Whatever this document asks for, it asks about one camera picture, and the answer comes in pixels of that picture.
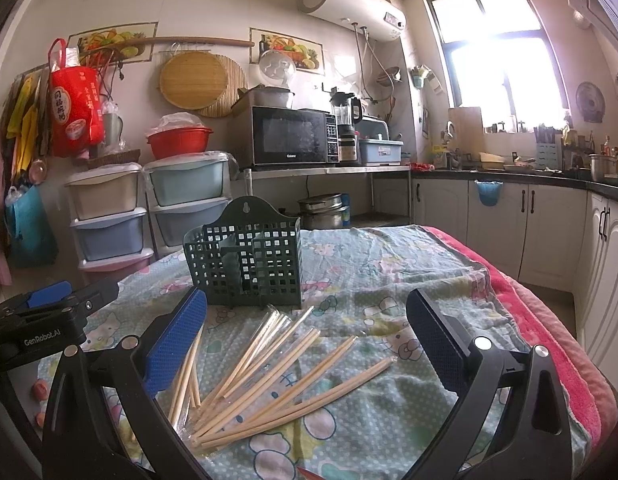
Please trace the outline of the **blue dish rack box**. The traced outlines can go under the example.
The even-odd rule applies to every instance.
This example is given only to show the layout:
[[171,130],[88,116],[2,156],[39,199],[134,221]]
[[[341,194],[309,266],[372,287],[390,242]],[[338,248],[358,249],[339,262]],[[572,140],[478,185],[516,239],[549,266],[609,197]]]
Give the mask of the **blue dish rack box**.
[[359,154],[362,166],[393,166],[401,162],[402,141],[360,139]]

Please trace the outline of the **right pastel drawer tower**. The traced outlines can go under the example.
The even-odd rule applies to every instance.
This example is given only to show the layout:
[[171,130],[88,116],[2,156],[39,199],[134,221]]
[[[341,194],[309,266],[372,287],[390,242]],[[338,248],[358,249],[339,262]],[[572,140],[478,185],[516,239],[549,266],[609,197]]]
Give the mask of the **right pastel drawer tower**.
[[217,220],[231,200],[233,157],[211,151],[171,156],[142,168],[149,222],[159,258],[176,252],[195,226]]

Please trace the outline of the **white kitchen cabinets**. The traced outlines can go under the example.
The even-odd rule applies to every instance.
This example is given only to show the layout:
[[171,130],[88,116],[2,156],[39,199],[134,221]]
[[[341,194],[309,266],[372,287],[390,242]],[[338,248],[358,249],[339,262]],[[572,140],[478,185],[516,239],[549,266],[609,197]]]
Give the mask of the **white kitchen cabinets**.
[[[498,205],[475,181],[501,181]],[[576,338],[618,393],[618,188],[549,177],[421,174],[414,220],[528,285],[574,297]]]

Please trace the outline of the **black blender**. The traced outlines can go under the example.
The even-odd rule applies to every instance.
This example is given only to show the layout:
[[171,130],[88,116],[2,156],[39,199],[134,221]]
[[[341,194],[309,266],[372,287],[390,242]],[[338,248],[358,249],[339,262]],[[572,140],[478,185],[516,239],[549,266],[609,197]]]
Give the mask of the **black blender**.
[[331,105],[337,125],[339,161],[358,165],[356,125],[362,119],[361,101],[352,92],[336,91],[331,96]]

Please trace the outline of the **black microwave oven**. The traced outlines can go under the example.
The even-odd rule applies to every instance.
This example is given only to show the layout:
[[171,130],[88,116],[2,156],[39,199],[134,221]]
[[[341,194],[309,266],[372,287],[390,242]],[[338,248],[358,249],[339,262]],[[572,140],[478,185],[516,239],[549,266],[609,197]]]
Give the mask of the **black microwave oven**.
[[336,119],[323,110],[250,106],[230,120],[227,133],[239,168],[339,163]]

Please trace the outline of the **wooden chopstick pair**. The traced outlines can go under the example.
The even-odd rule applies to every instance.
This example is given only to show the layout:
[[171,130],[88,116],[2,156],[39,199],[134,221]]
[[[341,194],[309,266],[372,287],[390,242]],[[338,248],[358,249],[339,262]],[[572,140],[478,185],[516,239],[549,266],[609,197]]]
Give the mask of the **wooden chopstick pair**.
[[270,308],[265,321],[251,342],[244,350],[239,361],[234,365],[230,373],[207,394],[197,408],[196,414],[202,415],[205,408],[211,408],[213,404],[223,399],[228,399],[237,389],[241,388],[251,376],[262,369],[274,353],[277,353],[285,342],[294,334],[300,324],[315,310],[314,306],[302,310],[298,318],[292,320],[288,315],[279,310]]
[[189,350],[187,350],[183,364],[180,367],[180,375],[175,382],[175,388],[173,388],[173,396],[169,411],[169,422],[171,423],[173,429],[178,426],[184,404],[184,398],[187,394],[187,388],[189,388],[190,377],[192,375],[192,368],[195,363],[197,349],[203,332],[204,327],[201,327],[195,335]]
[[285,408],[285,410],[281,411],[277,415],[268,415],[262,419],[261,422],[257,422],[257,420],[255,420],[254,422],[243,424],[234,430],[221,432],[220,436],[211,436],[198,439],[194,443],[194,446],[195,448],[202,448],[202,450],[220,448],[221,446],[233,443],[235,441],[253,437],[255,434],[262,434],[267,430],[277,428],[278,426],[283,426],[288,422],[292,422],[295,419],[302,418],[303,416],[318,411],[320,408],[324,408],[327,404],[331,404],[343,396],[347,396],[347,394],[351,393],[351,391],[360,388],[376,376],[379,376],[379,374],[382,374],[382,372],[385,372],[385,370],[387,370],[387,368],[393,365],[396,361],[396,358],[382,359],[355,377],[342,382],[338,386],[327,390],[318,396],[313,396],[311,399],[295,404],[290,408]]
[[337,349],[331,352],[323,361],[321,361],[315,368],[313,368],[305,377],[301,378],[299,382],[296,382],[291,388],[286,388],[281,396],[277,400],[269,403],[265,408],[255,413],[251,418],[251,422],[259,422],[260,419],[264,419],[266,415],[271,412],[286,408],[292,400],[296,399],[300,393],[303,393],[309,387],[311,387],[317,380],[319,380],[324,374],[326,374],[345,354],[351,349],[355,342],[359,339],[358,336],[350,336],[345,342],[343,342]]
[[311,328],[309,333],[300,339],[300,342],[295,345],[292,350],[289,350],[283,358],[269,370],[269,372],[259,379],[254,386],[251,386],[246,392],[242,394],[235,402],[230,404],[228,408],[224,408],[218,414],[213,416],[208,422],[195,430],[191,436],[193,441],[197,441],[206,434],[216,434],[223,426],[230,422],[230,420],[242,413],[245,408],[248,408],[253,404],[257,398],[269,388],[278,377],[280,377],[285,370],[288,369],[302,354],[305,352],[311,344],[313,344],[320,336],[320,331],[316,328]]

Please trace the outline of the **wooden cutting board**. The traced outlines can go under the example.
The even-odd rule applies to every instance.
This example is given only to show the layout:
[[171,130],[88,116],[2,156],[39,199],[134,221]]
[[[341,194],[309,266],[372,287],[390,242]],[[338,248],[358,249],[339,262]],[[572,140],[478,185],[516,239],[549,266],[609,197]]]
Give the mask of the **wooden cutting board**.
[[453,124],[452,148],[457,148],[462,154],[471,154],[473,159],[477,159],[481,152],[487,152],[479,107],[451,107],[448,114]]

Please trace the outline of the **hello kitty patterned tablecloth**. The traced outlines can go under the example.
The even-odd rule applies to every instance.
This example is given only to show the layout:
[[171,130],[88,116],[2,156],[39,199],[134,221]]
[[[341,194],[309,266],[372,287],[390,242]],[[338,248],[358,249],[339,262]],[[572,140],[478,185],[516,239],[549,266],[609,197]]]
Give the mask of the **hello kitty patterned tablecloth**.
[[[421,226],[305,231],[301,304],[283,314],[292,320],[315,310],[277,353],[281,359],[311,328],[319,338],[236,422],[247,422],[350,336],[359,339],[306,390],[317,396],[385,358],[385,372],[347,396],[288,424],[215,451],[197,451],[198,463],[215,479],[297,479],[304,471],[326,479],[398,479],[431,442],[455,402],[443,388],[405,316],[409,292],[420,289],[472,336],[527,351],[533,346],[475,312],[458,280],[468,264],[447,256]],[[568,408],[572,462],[584,463],[591,438]]]

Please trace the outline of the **stainless steel pot stack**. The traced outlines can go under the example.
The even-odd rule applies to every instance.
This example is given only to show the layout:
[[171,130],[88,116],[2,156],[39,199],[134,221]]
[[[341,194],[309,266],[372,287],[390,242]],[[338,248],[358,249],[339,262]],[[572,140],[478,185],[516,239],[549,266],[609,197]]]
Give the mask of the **stainless steel pot stack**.
[[343,226],[344,203],[341,193],[310,196],[298,202],[304,230],[333,230]]

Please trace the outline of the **round bamboo tray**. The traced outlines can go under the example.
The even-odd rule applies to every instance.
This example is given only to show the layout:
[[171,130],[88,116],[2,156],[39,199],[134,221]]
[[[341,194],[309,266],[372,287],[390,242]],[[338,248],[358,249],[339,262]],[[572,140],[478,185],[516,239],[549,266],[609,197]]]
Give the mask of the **round bamboo tray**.
[[159,91],[181,110],[202,110],[215,104],[229,83],[228,74],[216,55],[187,51],[167,61],[159,74]]

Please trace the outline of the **left pastel drawer tower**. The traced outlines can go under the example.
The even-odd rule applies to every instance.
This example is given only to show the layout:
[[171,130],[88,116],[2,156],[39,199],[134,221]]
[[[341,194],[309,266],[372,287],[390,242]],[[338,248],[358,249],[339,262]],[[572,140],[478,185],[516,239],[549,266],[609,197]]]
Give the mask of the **left pastel drawer tower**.
[[121,280],[154,259],[149,211],[136,162],[71,174],[65,190],[78,271],[86,282]]

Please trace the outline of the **kitchen window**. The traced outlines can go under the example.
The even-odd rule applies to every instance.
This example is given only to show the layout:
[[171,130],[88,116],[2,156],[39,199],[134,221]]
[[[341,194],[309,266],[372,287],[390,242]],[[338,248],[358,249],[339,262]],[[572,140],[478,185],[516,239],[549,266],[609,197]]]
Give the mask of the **kitchen window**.
[[455,107],[478,107],[491,132],[564,125],[567,93],[530,0],[427,0]]

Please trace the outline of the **blue tote bag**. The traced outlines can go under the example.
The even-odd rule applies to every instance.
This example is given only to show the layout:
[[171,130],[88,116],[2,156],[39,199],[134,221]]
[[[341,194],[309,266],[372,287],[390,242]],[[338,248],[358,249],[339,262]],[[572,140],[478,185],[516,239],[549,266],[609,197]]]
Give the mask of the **blue tote bag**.
[[38,188],[11,186],[4,204],[14,266],[21,269],[51,266],[59,248]]

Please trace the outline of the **blue hanging bin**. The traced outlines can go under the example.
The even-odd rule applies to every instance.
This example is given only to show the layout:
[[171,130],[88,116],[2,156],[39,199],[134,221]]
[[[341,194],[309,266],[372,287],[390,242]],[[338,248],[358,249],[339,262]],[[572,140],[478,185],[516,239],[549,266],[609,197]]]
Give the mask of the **blue hanging bin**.
[[501,181],[475,181],[478,200],[485,207],[495,207],[499,203],[503,188]]

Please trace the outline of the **white cylindrical water heater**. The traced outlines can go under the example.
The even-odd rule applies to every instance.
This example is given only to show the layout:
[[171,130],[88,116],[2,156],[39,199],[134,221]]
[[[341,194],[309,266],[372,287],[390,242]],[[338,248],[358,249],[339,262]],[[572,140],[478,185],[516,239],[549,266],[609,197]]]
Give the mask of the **white cylindrical water heater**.
[[364,28],[377,41],[394,41],[405,30],[405,14],[387,0],[297,0],[297,6],[335,25]]

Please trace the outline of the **red plastic basin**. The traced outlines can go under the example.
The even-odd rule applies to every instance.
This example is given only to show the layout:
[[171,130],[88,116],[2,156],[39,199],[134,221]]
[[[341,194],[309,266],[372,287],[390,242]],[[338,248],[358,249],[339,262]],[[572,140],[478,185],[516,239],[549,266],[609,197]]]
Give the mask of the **red plastic basin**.
[[182,127],[150,134],[146,139],[155,159],[202,153],[207,150],[213,129]]

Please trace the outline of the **pastel drawer tower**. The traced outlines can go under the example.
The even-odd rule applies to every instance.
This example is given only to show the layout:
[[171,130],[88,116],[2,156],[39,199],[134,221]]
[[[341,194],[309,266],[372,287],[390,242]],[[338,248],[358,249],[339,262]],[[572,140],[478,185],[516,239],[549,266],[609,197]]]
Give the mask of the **pastel drawer tower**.
[[142,168],[149,222],[159,258],[176,252],[195,226],[217,220],[231,200],[233,157],[211,151],[171,156]]
[[154,259],[149,211],[136,162],[71,174],[65,190],[78,271],[86,282],[121,280]]

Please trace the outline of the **pink blanket under cloth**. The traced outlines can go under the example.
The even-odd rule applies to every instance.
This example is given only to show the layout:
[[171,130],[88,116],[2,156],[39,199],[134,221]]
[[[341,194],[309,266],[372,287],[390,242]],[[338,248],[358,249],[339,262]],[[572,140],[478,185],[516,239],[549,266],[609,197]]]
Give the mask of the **pink blanket under cloth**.
[[526,344],[543,344],[556,359],[560,383],[568,393],[568,408],[591,438],[585,463],[600,452],[615,427],[618,408],[612,387],[569,333],[557,315],[530,289],[510,278],[473,249],[451,235],[426,226],[447,256],[468,264],[458,280],[461,294],[475,312],[490,320],[504,316],[505,331]]

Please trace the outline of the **dark green utensil basket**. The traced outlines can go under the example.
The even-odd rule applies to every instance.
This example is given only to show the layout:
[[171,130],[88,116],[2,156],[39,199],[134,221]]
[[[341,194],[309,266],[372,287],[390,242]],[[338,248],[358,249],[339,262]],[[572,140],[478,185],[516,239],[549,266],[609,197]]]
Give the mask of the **dark green utensil basket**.
[[183,236],[193,285],[224,307],[301,304],[300,218],[266,200],[231,200],[220,217]]

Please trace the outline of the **red shopping bag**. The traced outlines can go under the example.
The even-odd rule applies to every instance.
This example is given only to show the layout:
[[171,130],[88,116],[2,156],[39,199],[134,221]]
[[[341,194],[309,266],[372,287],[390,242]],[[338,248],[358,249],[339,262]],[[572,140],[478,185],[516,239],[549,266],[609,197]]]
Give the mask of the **red shopping bag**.
[[101,78],[79,58],[70,61],[70,48],[56,38],[48,51],[52,154],[73,157],[104,140]]

